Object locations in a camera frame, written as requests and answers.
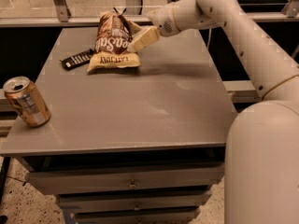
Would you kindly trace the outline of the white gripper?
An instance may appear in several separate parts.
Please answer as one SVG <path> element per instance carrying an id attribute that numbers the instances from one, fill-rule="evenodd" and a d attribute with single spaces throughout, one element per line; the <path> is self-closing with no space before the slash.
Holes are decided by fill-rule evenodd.
<path id="1" fill-rule="evenodd" d="M 161 36 L 169 37 L 180 33 L 175 23 L 174 4 L 170 3 L 149 11 L 146 16 L 154 26 L 143 29 L 128 45 L 127 50 L 138 52 L 157 42 Z"/>

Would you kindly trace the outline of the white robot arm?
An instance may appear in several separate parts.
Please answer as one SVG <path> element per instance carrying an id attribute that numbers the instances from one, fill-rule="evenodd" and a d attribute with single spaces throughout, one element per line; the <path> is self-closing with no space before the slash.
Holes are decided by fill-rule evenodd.
<path id="1" fill-rule="evenodd" d="M 299 224 L 299 65 L 237 0 L 180 0 L 152 10 L 151 27 L 130 45 L 220 27 L 249 78 L 226 83 L 247 108 L 228 132 L 225 224 Z"/>

